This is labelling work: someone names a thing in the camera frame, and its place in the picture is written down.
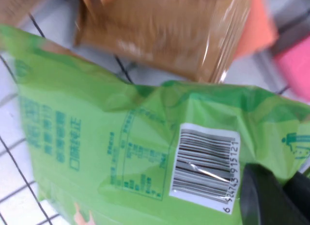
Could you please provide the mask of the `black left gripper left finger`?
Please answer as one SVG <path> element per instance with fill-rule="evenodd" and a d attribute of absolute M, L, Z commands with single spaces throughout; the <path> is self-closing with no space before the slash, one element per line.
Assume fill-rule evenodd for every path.
<path fill-rule="evenodd" d="M 263 166 L 247 164 L 242 180 L 242 223 L 308 225 L 310 218 L 304 217 L 292 203 L 283 189 L 284 185 Z"/>

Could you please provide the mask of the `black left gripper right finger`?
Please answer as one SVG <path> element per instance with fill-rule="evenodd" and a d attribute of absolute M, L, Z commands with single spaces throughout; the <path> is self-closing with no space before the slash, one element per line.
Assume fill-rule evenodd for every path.
<path fill-rule="evenodd" d="M 310 217 L 310 179 L 304 174 L 296 174 L 283 187 L 286 195 L 304 217 Z"/>

